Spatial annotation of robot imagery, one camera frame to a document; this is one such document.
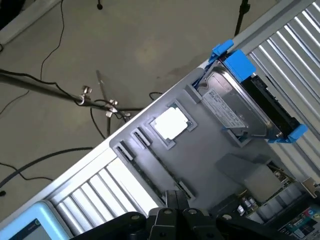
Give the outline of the grey parts rack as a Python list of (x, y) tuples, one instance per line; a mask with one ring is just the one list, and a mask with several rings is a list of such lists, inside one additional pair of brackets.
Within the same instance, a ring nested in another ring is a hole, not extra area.
[[(280, 160), (263, 140), (237, 143), (222, 129), (206, 107), (189, 95), (191, 81), (202, 73), (197, 68), (123, 127), (109, 145), (157, 206), (166, 202), (166, 191), (182, 190), (189, 205), (215, 207), (232, 194), (245, 189), (269, 198), (275, 176), (268, 163)], [(177, 103), (197, 123), (168, 149), (149, 123)]]

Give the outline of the green graphics card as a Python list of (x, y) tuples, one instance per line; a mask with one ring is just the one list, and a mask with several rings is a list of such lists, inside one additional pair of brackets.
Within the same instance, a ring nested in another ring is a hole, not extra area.
[(278, 229), (297, 240), (320, 240), (320, 202), (303, 192), (296, 181), (272, 162), (267, 164), (281, 187), (267, 199), (248, 188), (232, 194), (209, 210), (213, 215), (236, 213), (262, 225)]

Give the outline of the silver CPU chip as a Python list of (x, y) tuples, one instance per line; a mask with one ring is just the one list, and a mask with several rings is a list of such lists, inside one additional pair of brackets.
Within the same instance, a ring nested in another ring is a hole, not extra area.
[(168, 149), (176, 144), (175, 139), (179, 135), (185, 131), (191, 132), (198, 126), (185, 109), (178, 106), (177, 102), (171, 104), (149, 125)]

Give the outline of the silver hard disk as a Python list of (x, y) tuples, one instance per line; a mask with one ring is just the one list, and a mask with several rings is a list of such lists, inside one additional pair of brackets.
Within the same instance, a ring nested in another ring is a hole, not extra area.
[(238, 138), (284, 140), (300, 125), (258, 75), (238, 82), (222, 63), (209, 68), (197, 91), (223, 127)]

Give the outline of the light blue teach pendant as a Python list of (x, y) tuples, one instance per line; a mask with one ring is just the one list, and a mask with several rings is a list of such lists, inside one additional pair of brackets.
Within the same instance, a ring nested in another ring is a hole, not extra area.
[(74, 236), (53, 205), (38, 201), (0, 229), (0, 240), (69, 240)]

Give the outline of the black tripod stand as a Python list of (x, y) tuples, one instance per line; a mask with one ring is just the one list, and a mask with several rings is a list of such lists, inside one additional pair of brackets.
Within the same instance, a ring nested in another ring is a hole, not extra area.
[[(115, 100), (91, 100), (89, 94), (92, 89), (88, 86), (83, 87), (82, 94), (73, 95), (63, 90), (56, 82), (42, 81), (27, 73), (12, 72), (1, 68), (0, 83), (5, 83), (8, 85), (26, 89), (28, 91), (33, 91), (50, 97), (70, 101), (79, 107), (90, 108), (91, 120), (103, 139), (106, 139), (111, 135), (112, 116), (117, 116), (118, 119), (124, 120), (126, 122), (131, 116), (130, 112), (140, 112), (143, 110), (142, 107), (118, 107), (118, 103)], [(106, 134), (103, 134), (102, 131), (99, 129), (93, 117), (93, 109), (100, 110), (106, 113)]]

